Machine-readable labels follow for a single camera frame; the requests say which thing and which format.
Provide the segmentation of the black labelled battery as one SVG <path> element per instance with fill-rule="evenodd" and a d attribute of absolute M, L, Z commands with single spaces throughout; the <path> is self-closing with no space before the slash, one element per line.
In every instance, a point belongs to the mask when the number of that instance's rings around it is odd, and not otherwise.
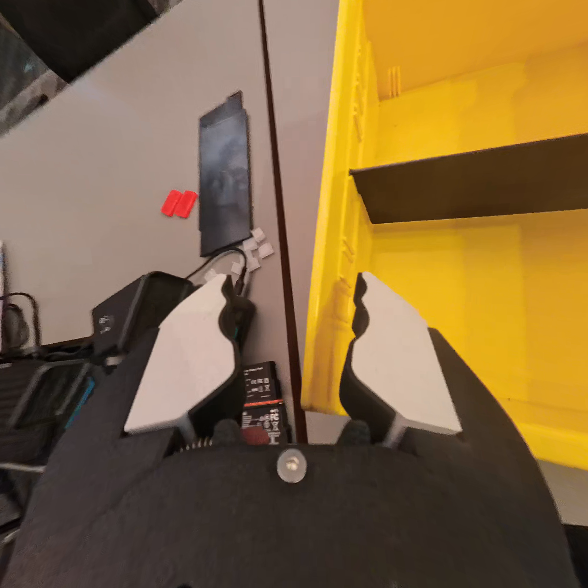
<path fill-rule="evenodd" d="M 246 401 L 241 417 L 242 435 L 248 445 L 288 445 L 290 425 L 282 387 L 273 361 L 243 370 Z"/>

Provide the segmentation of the black flat plastic strip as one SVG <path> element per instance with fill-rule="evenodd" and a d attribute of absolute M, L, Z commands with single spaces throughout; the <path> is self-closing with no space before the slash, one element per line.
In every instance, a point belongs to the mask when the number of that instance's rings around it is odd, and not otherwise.
<path fill-rule="evenodd" d="M 237 91 L 199 119 L 200 253 L 210 257 L 251 236 L 249 117 Z"/>

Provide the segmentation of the pile of small white clips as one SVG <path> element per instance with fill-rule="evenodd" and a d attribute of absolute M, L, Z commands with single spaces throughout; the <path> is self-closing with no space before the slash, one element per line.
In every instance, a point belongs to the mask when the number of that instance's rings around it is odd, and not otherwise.
<path fill-rule="evenodd" d="M 233 259 L 230 272 L 235 277 L 246 277 L 261 268 L 262 261 L 275 253 L 265 231 L 261 227 L 251 230 L 249 237 L 234 244 L 222 247 L 212 254 L 204 265 L 205 275 L 215 276 L 220 270 L 215 269 L 225 257 Z"/>

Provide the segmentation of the yellow plastic bin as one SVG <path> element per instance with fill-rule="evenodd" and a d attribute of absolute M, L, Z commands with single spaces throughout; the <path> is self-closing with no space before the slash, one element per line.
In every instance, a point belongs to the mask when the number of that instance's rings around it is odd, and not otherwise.
<path fill-rule="evenodd" d="M 540 460 L 587 470 L 587 209 L 372 224 L 351 169 L 587 133 L 587 1 L 340 1 L 302 406 L 344 414 L 353 294 L 415 307 Z"/>

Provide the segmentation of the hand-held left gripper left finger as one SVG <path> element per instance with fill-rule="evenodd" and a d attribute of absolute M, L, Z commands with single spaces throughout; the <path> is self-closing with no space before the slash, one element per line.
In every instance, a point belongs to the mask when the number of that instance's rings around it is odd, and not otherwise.
<path fill-rule="evenodd" d="M 240 426 L 235 300 L 231 276 L 218 274 L 163 320 L 124 424 L 126 434 L 173 428 L 181 435 L 212 435 L 224 421 Z"/>

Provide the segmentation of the black battery charging case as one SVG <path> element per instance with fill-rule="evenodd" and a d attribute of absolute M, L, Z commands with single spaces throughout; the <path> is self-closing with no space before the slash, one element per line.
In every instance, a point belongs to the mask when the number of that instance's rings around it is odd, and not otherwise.
<path fill-rule="evenodd" d="M 110 357 L 129 353 L 145 332 L 159 327 L 197 289 L 189 279 L 161 271 L 129 283 L 92 309 L 94 354 Z"/>

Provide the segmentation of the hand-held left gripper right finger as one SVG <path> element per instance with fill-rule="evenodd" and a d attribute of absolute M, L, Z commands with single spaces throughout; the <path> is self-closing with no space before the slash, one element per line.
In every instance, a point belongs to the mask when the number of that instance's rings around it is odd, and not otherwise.
<path fill-rule="evenodd" d="M 456 436 L 462 425 L 427 322 L 370 272 L 357 274 L 353 338 L 341 374 L 341 404 L 371 441 L 399 445 L 408 429 Z"/>

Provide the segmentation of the black plastic bin divider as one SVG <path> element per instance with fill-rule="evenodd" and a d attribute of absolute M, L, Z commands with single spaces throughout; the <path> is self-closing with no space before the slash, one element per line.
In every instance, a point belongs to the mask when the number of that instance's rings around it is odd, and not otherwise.
<path fill-rule="evenodd" d="M 372 224 L 587 209 L 587 134 L 351 169 Z"/>

